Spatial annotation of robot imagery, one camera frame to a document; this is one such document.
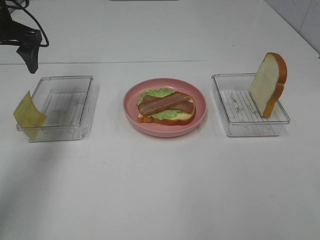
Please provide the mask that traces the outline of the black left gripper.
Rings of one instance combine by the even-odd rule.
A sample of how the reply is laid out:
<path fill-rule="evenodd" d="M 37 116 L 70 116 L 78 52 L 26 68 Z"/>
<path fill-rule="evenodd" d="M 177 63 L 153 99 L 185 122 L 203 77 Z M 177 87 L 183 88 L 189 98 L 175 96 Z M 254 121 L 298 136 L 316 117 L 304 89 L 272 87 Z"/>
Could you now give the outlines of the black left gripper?
<path fill-rule="evenodd" d="M 31 74 L 38 70 L 38 55 L 41 44 L 41 31 L 12 19 L 9 5 L 0 1 L 0 44 L 19 46 L 17 54 L 25 62 Z"/>

